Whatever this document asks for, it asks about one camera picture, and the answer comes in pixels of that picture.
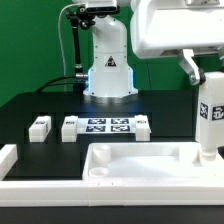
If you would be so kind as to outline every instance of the white platform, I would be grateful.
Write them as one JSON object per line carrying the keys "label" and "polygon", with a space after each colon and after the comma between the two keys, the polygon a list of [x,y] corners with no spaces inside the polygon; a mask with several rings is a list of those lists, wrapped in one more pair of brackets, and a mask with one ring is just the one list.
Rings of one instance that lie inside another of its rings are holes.
{"label": "white platform", "polygon": [[96,163],[102,145],[81,181],[1,181],[0,206],[224,205],[223,159],[201,165],[198,143],[106,143]]}

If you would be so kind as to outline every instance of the white cube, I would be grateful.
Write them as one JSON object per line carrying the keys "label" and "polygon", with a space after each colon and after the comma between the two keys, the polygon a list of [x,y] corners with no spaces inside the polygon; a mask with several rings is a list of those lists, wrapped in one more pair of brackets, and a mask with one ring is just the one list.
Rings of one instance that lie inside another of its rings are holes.
{"label": "white cube", "polygon": [[61,129],[62,142],[76,142],[77,123],[78,123],[77,116],[65,117],[65,120]]}
{"label": "white cube", "polygon": [[44,142],[51,130],[51,117],[38,117],[29,128],[30,142]]}
{"label": "white cube", "polygon": [[135,116],[135,137],[136,141],[150,141],[151,129],[148,118],[145,115]]}

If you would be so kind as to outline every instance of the black cable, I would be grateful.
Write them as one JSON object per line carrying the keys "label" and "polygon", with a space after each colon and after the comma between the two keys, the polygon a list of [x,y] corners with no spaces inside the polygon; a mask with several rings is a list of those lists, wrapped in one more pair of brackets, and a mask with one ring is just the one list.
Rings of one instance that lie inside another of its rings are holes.
{"label": "black cable", "polygon": [[40,93],[42,90],[44,90],[47,87],[51,86],[65,86],[65,85],[74,85],[76,82],[67,82],[67,83],[56,83],[56,84],[47,84],[42,86],[41,88],[37,89],[36,92]]}
{"label": "black cable", "polygon": [[145,61],[147,66],[148,78],[149,78],[149,89],[152,90],[152,79],[151,79],[150,70],[149,70],[149,62],[147,59]]}
{"label": "black cable", "polygon": [[52,84],[54,82],[58,82],[58,81],[65,80],[65,79],[74,79],[74,78],[76,78],[76,77],[75,76],[62,76],[62,77],[59,77],[59,78],[56,78],[56,79],[52,79],[51,81],[45,83],[40,88],[38,88],[36,90],[36,92],[41,92],[45,88],[45,86],[50,85],[50,84]]}

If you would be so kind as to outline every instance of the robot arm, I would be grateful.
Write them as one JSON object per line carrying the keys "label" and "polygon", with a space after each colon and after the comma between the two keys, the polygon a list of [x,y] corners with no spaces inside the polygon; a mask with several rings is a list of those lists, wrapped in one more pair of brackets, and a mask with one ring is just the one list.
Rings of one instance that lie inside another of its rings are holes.
{"label": "robot arm", "polygon": [[86,8],[131,6],[131,41],[141,59],[177,56],[192,85],[204,82],[194,55],[224,58],[224,0],[73,0]]}

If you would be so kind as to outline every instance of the warning label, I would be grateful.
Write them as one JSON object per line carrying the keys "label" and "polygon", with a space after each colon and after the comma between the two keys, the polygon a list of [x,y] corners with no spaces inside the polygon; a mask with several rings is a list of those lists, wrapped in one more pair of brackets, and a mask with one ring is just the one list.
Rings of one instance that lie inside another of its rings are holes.
{"label": "warning label", "polygon": [[117,65],[116,65],[116,63],[115,63],[115,61],[114,61],[112,56],[110,56],[110,58],[108,59],[108,61],[107,61],[105,66],[106,67],[117,67]]}

